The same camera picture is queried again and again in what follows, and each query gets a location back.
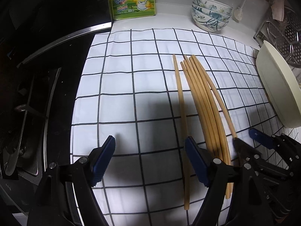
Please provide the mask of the lone wooden chopstick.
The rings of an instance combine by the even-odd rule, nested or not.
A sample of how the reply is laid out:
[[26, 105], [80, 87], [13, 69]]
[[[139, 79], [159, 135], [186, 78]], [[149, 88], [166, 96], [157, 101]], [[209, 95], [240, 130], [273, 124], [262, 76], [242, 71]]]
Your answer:
[[[185, 143], [185, 139], [188, 137], [188, 125], [185, 113], [185, 101], [183, 95], [183, 89], [181, 84], [181, 77], [178, 68], [178, 63], [176, 60], [176, 56], [173, 55], [173, 66], [175, 71], [176, 77], [176, 86], [178, 90], [178, 100], [179, 100], [179, 107], [180, 107], [180, 114], [181, 114], [181, 128], [182, 128], [182, 138], [183, 143]], [[183, 170], [184, 170], [184, 209], [186, 211], [190, 208], [190, 166], [187, 154], [185, 150], [183, 151]]]

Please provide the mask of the cream round basin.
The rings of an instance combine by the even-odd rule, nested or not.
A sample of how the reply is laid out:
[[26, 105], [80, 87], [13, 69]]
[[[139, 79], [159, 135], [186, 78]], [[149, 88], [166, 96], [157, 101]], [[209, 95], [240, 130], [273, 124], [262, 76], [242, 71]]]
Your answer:
[[268, 98], [282, 124], [300, 127], [300, 87], [289, 65], [275, 47], [264, 41], [256, 68]]

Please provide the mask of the white black grid cloth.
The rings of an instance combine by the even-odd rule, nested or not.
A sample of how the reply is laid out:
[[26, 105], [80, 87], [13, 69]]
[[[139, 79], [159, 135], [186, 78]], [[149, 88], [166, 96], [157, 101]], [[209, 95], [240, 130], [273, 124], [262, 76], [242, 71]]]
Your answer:
[[94, 36], [71, 122], [70, 160], [102, 146], [116, 149], [93, 189], [109, 225], [190, 225], [207, 189], [190, 178], [184, 210], [183, 138], [175, 68], [195, 55], [229, 111], [238, 137], [279, 167], [273, 150], [251, 140], [250, 128], [300, 140], [275, 114], [255, 68], [255, 51], [231, 38], [184, 29], [124, 30]]

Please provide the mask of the perforated steel steamer tray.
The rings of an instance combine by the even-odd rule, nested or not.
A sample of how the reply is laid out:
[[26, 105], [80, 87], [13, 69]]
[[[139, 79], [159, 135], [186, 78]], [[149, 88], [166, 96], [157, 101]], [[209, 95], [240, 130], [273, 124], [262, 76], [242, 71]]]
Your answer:
[[281, 31], [284, 32], [285, 36], [293, 45], [292, 54], [285, 55], [283, 53], [279, 53], [286, 60], [289, 66], [300, 68], [300, 19], [288, 6], [285, 6], [283, 21], [276, 21], [272, 18], [272, 16], [270, 16], [270, 18], [271, 21], [273, 21], [281, 29]]

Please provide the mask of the bottom floral ceramic bowl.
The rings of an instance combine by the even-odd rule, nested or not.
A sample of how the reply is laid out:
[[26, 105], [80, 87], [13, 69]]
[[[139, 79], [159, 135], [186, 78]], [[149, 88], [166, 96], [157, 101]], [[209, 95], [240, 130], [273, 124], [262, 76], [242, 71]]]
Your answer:
[[227, 22], [218, 21], [217, 19], [211, 18], [208, 15], [199, 13], [197, 10], [192, 10], [191, 14], [196, 25], [208, 32], [221, 31], [228, 25]]

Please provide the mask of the floral ceramic bowl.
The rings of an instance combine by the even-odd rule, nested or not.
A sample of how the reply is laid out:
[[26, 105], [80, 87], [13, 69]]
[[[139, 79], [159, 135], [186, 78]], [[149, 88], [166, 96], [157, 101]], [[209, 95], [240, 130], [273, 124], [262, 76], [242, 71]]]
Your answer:
[[202, 14], [208, 15], [211, 18], [217, 19], [218, 21], [222, 22], [229, 22], [229, 19], [231, 18], [231, 13], [228, 12], [217, 12], [210, 9], [207, 9], [205, 7], [198, 6], [196, 4], [192, 4], [192, 7]]
[[201, 8], [206, 8], [221, 14], [230, 15], [233, 10], [233, 7], [215, 0], [193, 0], [193, 3]]
[[192, 10], [191, 14], [196, 25], [208, 32], [221, 31], [228, 25], [227, 22], [218, 21], [217, 19], [211, 18], [208, 15], [199, 13], [197, 10]]

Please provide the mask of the middle floral ceramic bowl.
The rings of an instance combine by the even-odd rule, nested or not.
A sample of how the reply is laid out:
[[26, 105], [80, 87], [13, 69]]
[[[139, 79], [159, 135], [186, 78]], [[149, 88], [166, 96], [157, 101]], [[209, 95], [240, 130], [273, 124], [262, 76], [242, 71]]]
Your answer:
[[229, 19], [231, 18], [231, 13], [228, 12], [217, 12], [210, 9], [207, 9], [205, 7], [198, 6], [196, 4], [192, 4], [192, 7], [202, 14], [208, 15], [211, 18], [217, 19], [218, 21], [222, 22], [229, 22]]

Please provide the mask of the pink hanging cloth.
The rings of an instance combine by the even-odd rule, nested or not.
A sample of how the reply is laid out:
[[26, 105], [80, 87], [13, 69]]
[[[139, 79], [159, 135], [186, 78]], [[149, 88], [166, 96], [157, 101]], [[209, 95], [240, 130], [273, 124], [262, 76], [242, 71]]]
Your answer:
[[273, 0], [271, 5], [272, 18], [283, 21], [285, 15], [285, 0]]

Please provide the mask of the black stove cooktop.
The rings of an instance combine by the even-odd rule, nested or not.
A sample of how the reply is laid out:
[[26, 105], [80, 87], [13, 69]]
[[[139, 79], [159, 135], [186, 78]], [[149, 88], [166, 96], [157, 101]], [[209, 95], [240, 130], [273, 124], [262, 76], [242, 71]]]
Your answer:
[[28, 214], [51, 162], [70, 162], [71, 119], [108, 0], [1, 0], [1, 196]]

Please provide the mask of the top floral ceramic bowl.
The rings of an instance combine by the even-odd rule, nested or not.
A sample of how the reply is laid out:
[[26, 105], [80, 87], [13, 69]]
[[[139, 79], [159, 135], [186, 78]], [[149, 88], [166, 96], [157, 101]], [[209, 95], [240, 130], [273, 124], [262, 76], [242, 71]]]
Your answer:
[[221, 14], [230, 15], [233, 10], [233, 7], [215, 0], [193, 0], [193, 3], [201, 8], [206, 8]]

